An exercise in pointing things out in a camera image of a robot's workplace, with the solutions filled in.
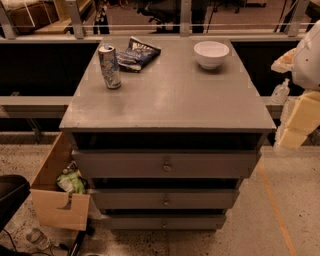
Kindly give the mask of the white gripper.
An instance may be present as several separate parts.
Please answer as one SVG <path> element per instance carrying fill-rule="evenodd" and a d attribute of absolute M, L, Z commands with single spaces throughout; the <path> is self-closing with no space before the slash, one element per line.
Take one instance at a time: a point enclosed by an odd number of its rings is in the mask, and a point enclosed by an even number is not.
<path fill-rule="evenodd" d="M 292 71 L 293 82 L 305 90 L 295 100 L 287 100 L 276 131 L 275 150 L 298 149 L 320 126 L 320 20 L 307 32 L 295 48 L 273 62 L 278 73 Z"/>

